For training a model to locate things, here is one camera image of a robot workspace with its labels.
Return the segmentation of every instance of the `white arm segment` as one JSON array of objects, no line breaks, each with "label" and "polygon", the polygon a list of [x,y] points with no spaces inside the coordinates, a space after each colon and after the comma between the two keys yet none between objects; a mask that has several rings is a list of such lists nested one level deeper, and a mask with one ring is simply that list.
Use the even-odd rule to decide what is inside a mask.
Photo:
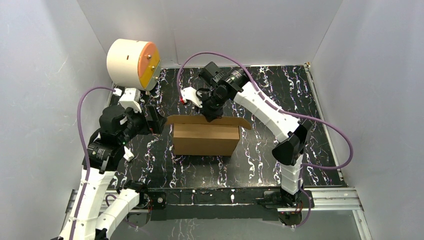
[{"label": "white arm segment", "polygon": [[[263,94],[268,102],[272,103],[277,108],[281,109],[274,101],[267,95]],[[262,98],[259,92],[256,92],[251,82],[243,86],[243,92],[238,92],[235,95],[234,102],[242,105],[249,110],[255,117],[257,117],[266,127],[271,130],[277,140],[281,143],[289,136],[289,132],[294,132],[299,127],[298,119],[279,113],[277,110],[272,109]]]},{"label": "white arm segment", "polygon": [[[278,109],[281,109],[281,107],[272,101],[266,94],[263,93],[263,95],[268,102]],[[237,95],[235,95],[234,102],[242,105],[255,115],[255,117],[271,130],[280,143],[289,137],[289,132],[294,133],[299,126],[298,119],[294,116],[282,114],[272,109],[259,96],[259,92],[255,91],[251,82],[243,86],[243,92],[238,92]],[[303,154],[297,159],[294,166],[279,164],[282,176],[281,188],[292,195],[299,190],[299,181],[301,181],[300,185],[303,183],[302,176],[300,176],[302,159]]]},{"label": "white arm segment", "polygon": [[115,172],[106,171],[104,174],[100,174],[98,169],[90,168],[90,176],[87,182],[85,181],[86,173],[87,170],[82,169],[81,183],[79,184],[75,204],[72,207],[69,219],[66,220],[65,227],[59,235],[64,240],[69,239],[72,222],[74,221],[75,208],[77,207],[77,202],[80,198],[83,184],[85,183],[87,183],[87,186],[76,219],[73,239],[93,240],[96,236],[96,222],[99,216],[100,207],[102,206],[103,197],[105,196],[106,190]]},{"label": "white arm segment", "polygon": [[95,228],[98,230],[107,229],[106,237],[110,239],[120,222],[131,209],[139,204],[139,201],[139,193],[128,188],[121,190],[118,198],[98,217]]}]

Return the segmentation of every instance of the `black bracket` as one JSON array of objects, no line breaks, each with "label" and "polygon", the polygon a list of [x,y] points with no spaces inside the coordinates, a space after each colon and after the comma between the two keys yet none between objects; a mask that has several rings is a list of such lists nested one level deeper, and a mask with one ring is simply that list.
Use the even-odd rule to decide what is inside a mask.
[{"label": "black bracket", "polygon": [[137,207],[145,206],[147,204],[148,198],[145,197],[145,195],[149,195],[149,190],[146,184],[129,180],[125,183],[123,189],[132,189],[139,194],[140,200],[138,201]]},{"label": "black bracket", "polygon": [[272,155],[280,163],[286,166],[294,166],[299,155],[304,153],[304,148],[311,138],[312,122],[303,121],[289,137],[280,142],[272,150]]}]

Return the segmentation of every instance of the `box flap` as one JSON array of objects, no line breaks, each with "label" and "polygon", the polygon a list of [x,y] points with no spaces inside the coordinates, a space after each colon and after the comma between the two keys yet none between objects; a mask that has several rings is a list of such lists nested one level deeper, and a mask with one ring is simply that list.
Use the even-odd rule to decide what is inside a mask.
[{"label": "box flap", "polygon": [[244,118],[235,116],[223,116],[211,122],[206,121],[203,115],[171,115],[168,116],[167,125],[171,124],[212,124],[212,125],[229,125],[241,126],[247,130],[251,130],[251,124]]}]

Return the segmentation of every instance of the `gray floor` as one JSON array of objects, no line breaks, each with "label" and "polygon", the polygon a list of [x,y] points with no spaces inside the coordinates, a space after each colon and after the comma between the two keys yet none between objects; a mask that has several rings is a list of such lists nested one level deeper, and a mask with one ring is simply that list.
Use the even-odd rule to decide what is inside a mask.
[{"label": "gray floor", "polygon": [[182,219],[151,221],[136,231],[122,222],[111,240],[360,240],[352,211],[313,211],[294,232],[261,219]]}]

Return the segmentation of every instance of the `black table surface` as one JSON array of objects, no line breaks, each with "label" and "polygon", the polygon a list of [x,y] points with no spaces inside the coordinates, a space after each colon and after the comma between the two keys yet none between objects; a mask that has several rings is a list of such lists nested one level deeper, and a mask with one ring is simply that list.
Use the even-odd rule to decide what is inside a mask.
[{"label": "black table surface", "polygon": [[[259,87],[284,110],[319,118],[311,85],[300,65],[248,67]],[[184,87],[204,88],[198,78],[200,68],[185,68]],[[178,69],[163,69],[158,85],[150,95],[142,94],[141,104],[155,104],[163,116],[196,115],[193,104],[182,105],[176,88]],[[119,97],[112,96],[111,105]],[[272,155],[278,143],[272,132],[241,105],[228,101],[224,116],[246,119],[252,130],[242,129],[243,138],[231,157],[175,156],[172,127],[165,126],[158,135],[139,135],[127,144],[135,158],[120,162],[110,188],[122,187],[128,180],[140,181],[149,188],[248,188],[280,185],[280,167]],[[321,124],[315,124],[306,146],[304,162],[335,166],[327,135]],[[305,186],[342,186],[337,171],[308,167],[303,171]]]}]

